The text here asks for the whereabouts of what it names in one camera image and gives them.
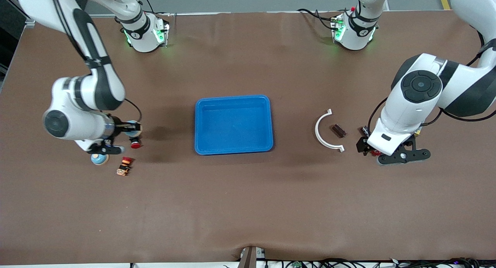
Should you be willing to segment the blue plastic tray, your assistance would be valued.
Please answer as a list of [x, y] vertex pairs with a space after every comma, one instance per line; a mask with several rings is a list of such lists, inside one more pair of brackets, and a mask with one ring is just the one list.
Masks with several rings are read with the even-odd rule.
[[268, 152], [274, 146], [272, 112], [266, 95], [199, 99], [194, 148], [199, 155]]

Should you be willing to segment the red orange push switch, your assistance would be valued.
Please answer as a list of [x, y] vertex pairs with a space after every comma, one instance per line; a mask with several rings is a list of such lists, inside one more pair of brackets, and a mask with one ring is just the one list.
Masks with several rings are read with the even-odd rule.
[[123, 156], [122, 161], [115, 173], [119, 176], [123, 176], [123, 177], [127, 176], [129, 174], [130, 169], [132, 168], [131, 165], [133, 162], [134, 162], [133, 158]]

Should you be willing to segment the white curved bracket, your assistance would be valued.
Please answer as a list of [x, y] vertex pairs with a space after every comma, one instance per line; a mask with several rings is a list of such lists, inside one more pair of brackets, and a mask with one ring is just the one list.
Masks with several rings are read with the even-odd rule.
[[329, 117], [333, 114], [332, 112], [332, 109], [329, 108], [327, 109], [326, 113], [324, 113], [323, 115], [321, 115], [316, 123], [315, 123], [315, 128], [314, 128], [314, 132], [315, 132], [315, 137], [316, 139], [318, 140], [318, 142], [324, 146], [325, 148], [328, 148], [328, 149], [333, 149], [333, 150], [338, 150], [339, 152], [344, 152], [345, 151], [345, 148], [344, 146], [340, 145], [340, 146], [337, 146], [337, 145], [333, 145], [331, 143], [328, 143], [327, 141], [325, 141], [322, 137], [321, 137], [321, 134], [320, 134], [320, 130], [319, 130], [319, 126], [320, 126], [320, 122], [326, 118], [326, 117]]

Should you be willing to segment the grey metal table bracket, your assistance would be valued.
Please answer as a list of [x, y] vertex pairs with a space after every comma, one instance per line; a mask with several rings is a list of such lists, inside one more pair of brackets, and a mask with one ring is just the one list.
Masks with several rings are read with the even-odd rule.
[[237, 268], [264, 268], [265, 250], [261, 247], [249, 246], [241, 251]]

